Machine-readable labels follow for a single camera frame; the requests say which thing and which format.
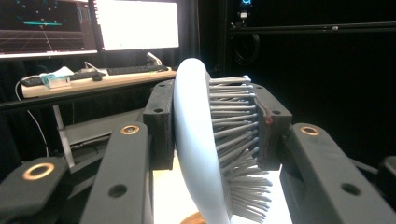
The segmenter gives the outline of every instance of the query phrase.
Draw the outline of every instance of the brass washer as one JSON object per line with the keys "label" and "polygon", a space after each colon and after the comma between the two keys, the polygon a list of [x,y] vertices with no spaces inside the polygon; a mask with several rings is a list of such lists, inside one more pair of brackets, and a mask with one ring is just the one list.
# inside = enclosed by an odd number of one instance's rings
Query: brass washer
{"label": "brass washer", "polygon": [[309,126],[301,127],[301,128],[300,128],[300,131],[301,131],[302,133],[306,133],[306,134],[312,135],[312,136],[316,136],[316,135],[319,135],[319,134],[320,134],[320,132],[319,132],[316,128],[309,127]]}
{"label": "brass washer", "polygon": [[134,134],[139,132],[139,126],[136,125],[128,125],[121,129],[121,133],[123,134]]}
{"label": "brass washer", "polygon": [[[46,167],[47,170],[42,172],[41,174],[32,175],[33,170],[35,170],[37,168],[40,168],[40,167]],[[22,177],[25,180],[37,180],[37,179],[40,179],[40,178],[43,178],[43,177],[49,175],[54,169],[55,169],[55,165],[54,164],[49,163],[49,162],[44,162],[44,163],[40,163],[40,164],[37,164],[37,165],[34,165],[34,166],[30,167],[28,170],[26,170],[23,173]]]}

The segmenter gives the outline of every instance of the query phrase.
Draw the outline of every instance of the screw hole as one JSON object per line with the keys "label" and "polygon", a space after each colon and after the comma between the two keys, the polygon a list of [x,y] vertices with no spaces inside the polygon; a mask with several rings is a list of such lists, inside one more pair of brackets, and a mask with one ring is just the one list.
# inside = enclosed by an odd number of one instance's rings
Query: screw hole
{"label": "screw hole", "polygon": [[32,170],[32,172],[30,173],[31,175],[42,175],[44,173],[46,173],[48,171],[48,167],[46,166],[40,166],[35,168],[34,170]]}
{"label": "screw hole", "polygon": [[119,198],[120,196],[124,195],[126,193],[127,188],[125,185],[118,184],[116,186],[111,187],[111,189],[108,191],[108,196],[112,198]]}
{"label": "screw hole", "polygon": [[361,194],[361,191],[355,185],[352,185],[352,184],[348,184],[348,183],[342,184],[341,189],[343,189],[346,193],[349,193],[349,194],[352,194],[355,196],[358,196]]}
{"label": "screw hole", "polygon": [[308,133],[314,133],[315,129],[305,128],[305,131],[308,132]]}

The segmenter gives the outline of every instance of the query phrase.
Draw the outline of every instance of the computer monitor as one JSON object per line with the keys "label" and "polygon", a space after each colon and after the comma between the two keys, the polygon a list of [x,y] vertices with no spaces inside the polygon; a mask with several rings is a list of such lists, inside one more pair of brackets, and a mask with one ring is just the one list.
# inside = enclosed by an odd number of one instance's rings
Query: computer monitor
{"label": "computer monitor", "polygon": [[93,2],[102,50],[178,47],[176,3]]}
{"label": "computer monitor", "polygon": [[88,0],[5,0],[0,60],[97,53]]}

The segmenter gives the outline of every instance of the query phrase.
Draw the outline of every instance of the gray bristle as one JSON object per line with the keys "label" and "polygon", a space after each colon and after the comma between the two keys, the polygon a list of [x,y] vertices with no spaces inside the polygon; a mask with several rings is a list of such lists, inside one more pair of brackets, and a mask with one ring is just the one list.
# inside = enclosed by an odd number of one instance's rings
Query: gray bristle
{"label": "gray bristle", "polygon": [[229,214],[262,223],[271,202],[265,195],[272,183],[262,178],[268,173],[254,158],[259,151],[259,124],[250,81],[248,76],[211,78],[209,102]]}

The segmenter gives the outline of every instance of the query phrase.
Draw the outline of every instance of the scrub brush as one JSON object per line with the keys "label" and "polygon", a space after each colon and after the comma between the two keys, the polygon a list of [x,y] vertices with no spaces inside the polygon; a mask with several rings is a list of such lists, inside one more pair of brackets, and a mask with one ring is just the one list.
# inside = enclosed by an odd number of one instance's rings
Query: scrub brush
{"label": "scrub brush", "polygon": [[177,70],[174,111],[177,155],[189,193],[208,224],[238,215],[257,223],[269,208],[256,164],[259,151],[255,94],[244,77],[211,78],[197,59]]}

